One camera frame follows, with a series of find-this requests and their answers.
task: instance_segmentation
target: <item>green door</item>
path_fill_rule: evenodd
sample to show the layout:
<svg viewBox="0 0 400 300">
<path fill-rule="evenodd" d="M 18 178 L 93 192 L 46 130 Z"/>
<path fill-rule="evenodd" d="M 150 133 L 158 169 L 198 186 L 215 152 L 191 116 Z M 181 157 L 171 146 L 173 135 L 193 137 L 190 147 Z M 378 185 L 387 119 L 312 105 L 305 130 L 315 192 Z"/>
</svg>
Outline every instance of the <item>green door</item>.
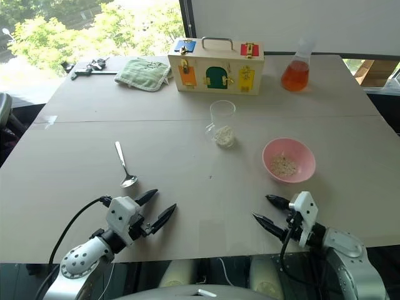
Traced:
<svg viewBox="0 0 400 300">
<path fill-rule="evenodd" d="M 227 89 L 228 85 L 223 81 L 227 78 L 226 71 L 221 67 L 209 67 L 206 71 L 207 88 L 209 89 Z"/>
</svg>

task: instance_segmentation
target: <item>blue square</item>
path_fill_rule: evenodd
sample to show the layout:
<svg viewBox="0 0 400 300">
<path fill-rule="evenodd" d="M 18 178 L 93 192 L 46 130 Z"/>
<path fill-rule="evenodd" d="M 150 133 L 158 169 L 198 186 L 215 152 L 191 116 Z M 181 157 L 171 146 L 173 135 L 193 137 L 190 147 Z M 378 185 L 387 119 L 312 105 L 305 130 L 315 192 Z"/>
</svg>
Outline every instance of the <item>blue square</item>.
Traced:
<svg viewBox="0 0 400 300">
<path fill-rule="evenodd" d="M 179 41 L 175 47 L 175 52 L 179 52 L 179 50 L 185 46 L 188 52 L 193 52 L 194 47 L 196 45 L 195 41 Z"/>
</svg>

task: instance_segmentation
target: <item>box handle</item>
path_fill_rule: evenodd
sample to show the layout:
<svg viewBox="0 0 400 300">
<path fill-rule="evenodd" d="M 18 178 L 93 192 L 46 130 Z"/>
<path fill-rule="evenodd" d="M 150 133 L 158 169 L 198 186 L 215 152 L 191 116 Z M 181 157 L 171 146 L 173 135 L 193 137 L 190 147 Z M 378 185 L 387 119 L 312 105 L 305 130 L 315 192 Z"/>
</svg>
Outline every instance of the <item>box handle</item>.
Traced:
<svg viewBox="0 0 400 300">
<path fill-rule="evenodd" d="M 231 50 L 233 51 L 233 42 L 231 39 L 225 39 L 223 37 L 207 37 L 207 36 L 203 36 L 201 38 L 201 46 L 204 48 L 204 41 L 207 39 L 212 39 L 213 41 L 228 41 L 231 43 Z"/>
</svg>

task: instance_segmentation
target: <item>green towel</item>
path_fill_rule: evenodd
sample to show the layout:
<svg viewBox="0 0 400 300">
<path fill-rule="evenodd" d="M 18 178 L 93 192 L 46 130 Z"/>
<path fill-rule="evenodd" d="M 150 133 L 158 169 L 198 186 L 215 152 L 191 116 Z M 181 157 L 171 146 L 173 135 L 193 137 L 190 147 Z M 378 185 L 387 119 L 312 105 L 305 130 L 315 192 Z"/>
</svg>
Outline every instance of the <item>green towel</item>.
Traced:
<svg viewBox="0 0 400 300">
<path fill-rule="evenodd" d="M 168 84 L 168 74 L 171 67 L 157 61 L 147 61 L 137 58 L 127 62 L 118 72 L 114 80 L 127 86 L 134 86 L 149 92 L 158 91 L 161 84 Z"/>
</svg>

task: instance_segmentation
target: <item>rice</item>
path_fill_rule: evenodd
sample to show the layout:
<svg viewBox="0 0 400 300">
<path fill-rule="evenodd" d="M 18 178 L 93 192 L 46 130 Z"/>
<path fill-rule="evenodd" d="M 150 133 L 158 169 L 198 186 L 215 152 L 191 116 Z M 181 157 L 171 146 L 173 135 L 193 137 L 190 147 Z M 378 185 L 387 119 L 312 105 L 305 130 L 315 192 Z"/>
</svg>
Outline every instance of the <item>rice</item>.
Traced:
<svg viewBox="0 0 400 300">
<path fill-rule="evenodd" d="M 271 161 L 271 171 L 276 176 L 287 177 L 296 173 L 296 163 L 283 155 L 275 156 Z"/>
<path fill-rule="evenodd" d="M 232 128 L 224 126 L 215 133 L 215 142 L 222 147 L 231 147 L 235 140 Z"/>
</svg>

